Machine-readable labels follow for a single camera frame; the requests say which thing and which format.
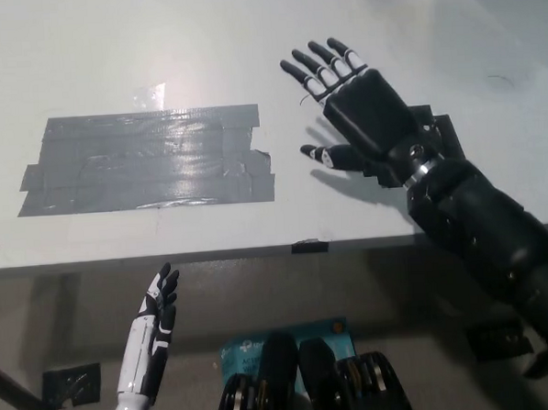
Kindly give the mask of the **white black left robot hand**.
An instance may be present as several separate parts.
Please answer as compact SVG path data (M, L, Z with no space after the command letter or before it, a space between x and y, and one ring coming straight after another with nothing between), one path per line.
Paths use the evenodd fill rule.
M141 394L155 402L172 342L178 280L179 271L166 263L144 294L129 329L118 393Z

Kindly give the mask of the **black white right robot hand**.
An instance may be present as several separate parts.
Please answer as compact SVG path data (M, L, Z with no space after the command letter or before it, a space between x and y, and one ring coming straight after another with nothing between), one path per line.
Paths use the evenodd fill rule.
M419 128L417 117L377 69L338 39L308 42L309 52L292 50L281 60L284 73L322 108L322 115L348 141L355 163L337 148L302 148L326 166L356 172L386 173L404 185L429 172L443 155Z

